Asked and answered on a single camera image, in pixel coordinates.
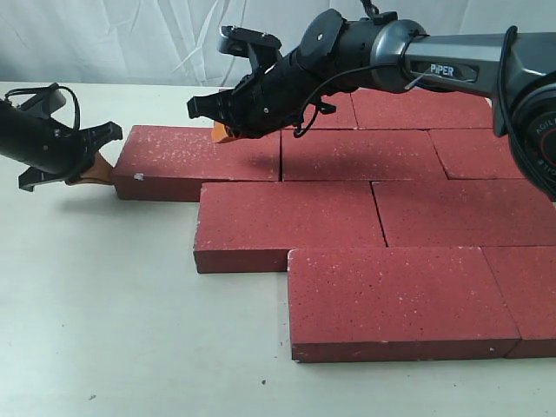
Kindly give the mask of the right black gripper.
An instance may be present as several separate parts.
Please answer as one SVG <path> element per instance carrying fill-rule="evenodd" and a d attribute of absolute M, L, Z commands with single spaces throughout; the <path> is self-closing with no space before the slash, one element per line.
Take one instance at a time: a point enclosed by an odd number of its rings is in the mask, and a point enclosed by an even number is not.
<path fill-rule="evenodd" d="M 243 77 L 233 89 L 190 98 L 189 117 L 216 122 L 212 141 L 228 143 L 299 126 L 309 104 L 314 105 L 315 115 L 328 115 L 330 105 L 314 91 L 321 81 L 302 68 L 297 52 L 292 50 L 264 73 Z"/>

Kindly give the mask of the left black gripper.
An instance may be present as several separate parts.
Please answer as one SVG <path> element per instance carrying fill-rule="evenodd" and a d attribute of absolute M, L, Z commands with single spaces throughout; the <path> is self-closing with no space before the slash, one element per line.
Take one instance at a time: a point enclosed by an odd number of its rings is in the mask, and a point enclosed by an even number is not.
<path fill-rule="evenodd" d="M 75 130 L 53 118 L 1 105 L 1 155 L 28 167 L 18 177 L 24 191 L 52 182 L 112 186 L 114 167 L 100 148 L 121 139 L 122 128 L 113 122 Z"/>

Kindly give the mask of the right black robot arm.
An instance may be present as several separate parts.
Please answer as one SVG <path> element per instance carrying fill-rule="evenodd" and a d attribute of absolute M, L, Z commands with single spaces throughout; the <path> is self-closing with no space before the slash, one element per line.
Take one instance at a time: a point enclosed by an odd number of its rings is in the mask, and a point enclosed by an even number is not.
<path fill-rule="evenodd" d="M 522 33 L 431 36 L 412 20 L 363 4 L 366 15 L 319 14 L 287 55 L 272 35 L 229 25 L 219 51 L 249 60 L 251 73 L 233 88 L 195 96 L 192 118 L 206 117 L 219 142 L 258 139 L 286 127 L 310 129 L 305 109 L 328 115 L 329 96 L 374 89 L 402 94 L 414 88 L 489 99 L 493 132 L 506 136 L 520 173 L 555 196 L 555 35 Z"/>

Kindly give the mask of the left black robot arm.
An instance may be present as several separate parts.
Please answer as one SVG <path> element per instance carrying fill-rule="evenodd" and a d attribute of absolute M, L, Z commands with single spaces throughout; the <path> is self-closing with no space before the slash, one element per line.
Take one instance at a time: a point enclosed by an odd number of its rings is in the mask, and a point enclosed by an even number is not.
<path fill-rule="evenodd" d="M 18 177 L 23 191 L 53 182 L 110 185 L 113 167 L 100 149 L 121 139 L 122 128 L 113 122 L 74 129 L 1 102 L 1 155 L 28 167 Z"/>

